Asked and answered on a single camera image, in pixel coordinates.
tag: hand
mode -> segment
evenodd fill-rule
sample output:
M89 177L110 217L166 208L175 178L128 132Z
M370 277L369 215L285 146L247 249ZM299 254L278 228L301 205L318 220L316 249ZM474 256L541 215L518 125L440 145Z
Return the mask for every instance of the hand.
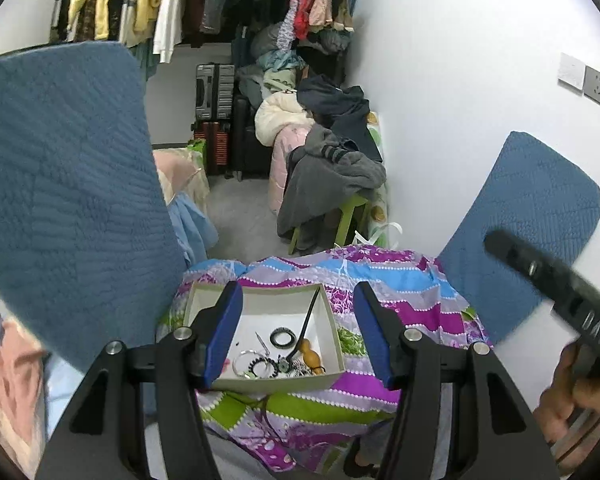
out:
M579 379L573 383L571 367L576 360L577 347L568 345L562 350L560 362L554 372L554 382L542 393L540 405L534 411L542 434L547 442L557 442L567 435L567 419L576 406L592 410L593 414L581 430L555 451L560 457L600 418L600 379ZM590 437L559 464L562 473L579 466L600 439L600 425Z

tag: open box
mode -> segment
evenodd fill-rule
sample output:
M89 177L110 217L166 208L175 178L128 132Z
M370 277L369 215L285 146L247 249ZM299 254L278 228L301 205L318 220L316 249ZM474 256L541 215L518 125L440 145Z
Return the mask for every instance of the open box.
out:
M276 378L248 379L236 376L229 364L212 384L215 390L231 390L245 394L273 394L276 392L301 392L325 390L344 372L344 362L340 350L340 341L333 320L329 300L321 285L303 285L291 288L242 288L242 315L235 330L234 339L229 347L227 359L232 363L238 358L238 371L245 370L255 355L240 357L243 350L254 350L265 354L258 341L260 335L270 351L270 357L288 355L292 349L278 349L269 340L270 334L277 328L286 327L299 337L304 318L309 310L316 287L320 292L315 301L304 338L311 342L311 348L318 353L325 373L302 377L286 377L279 374ZM216 304L224 286L197 283L191 287L185 310L184 324L191 326L197 314L203 308ZM295 358L302 359L300 352Z

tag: white shirt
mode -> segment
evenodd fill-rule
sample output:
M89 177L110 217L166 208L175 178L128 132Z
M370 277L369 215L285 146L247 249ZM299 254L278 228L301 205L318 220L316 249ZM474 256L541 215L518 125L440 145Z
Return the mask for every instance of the white shirt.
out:
M154 54L161 63L171 62L173 48L182 41L183 0L162 0L155 22Z

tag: green stool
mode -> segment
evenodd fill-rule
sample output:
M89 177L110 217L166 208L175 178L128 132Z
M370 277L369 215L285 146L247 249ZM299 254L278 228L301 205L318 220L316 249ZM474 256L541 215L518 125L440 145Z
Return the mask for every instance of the green stool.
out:
M347 234L349 233L349 228L351 227L351 219L353 218L354 211L357 207L364 206L364 211L362 212L362 216L358 219L358 225L360 228L366 224L366 221L369 218L369 213L371 211L371 203L364 197L361 197L357 193L349 198L344 204L340 206L340 210L342 211L342 217L340 218L340 224L338 225L338 232L336 233L336 241L335 246L342 247L347 241ZM294 229L294 235L291 238L291 243L289 244L289 256L291 256L296 250L296 244L298 243L298 238L300 236L300 228L296 227Z

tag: white switch plate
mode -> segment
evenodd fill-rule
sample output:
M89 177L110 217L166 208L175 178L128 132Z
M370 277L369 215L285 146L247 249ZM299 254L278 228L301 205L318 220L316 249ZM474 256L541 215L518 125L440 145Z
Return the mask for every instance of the white switch plate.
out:
M575 59L574 57L568 56L565 53L561 53L558 79L582 91L584 87L584 74L586 68L587 66L579 59Z

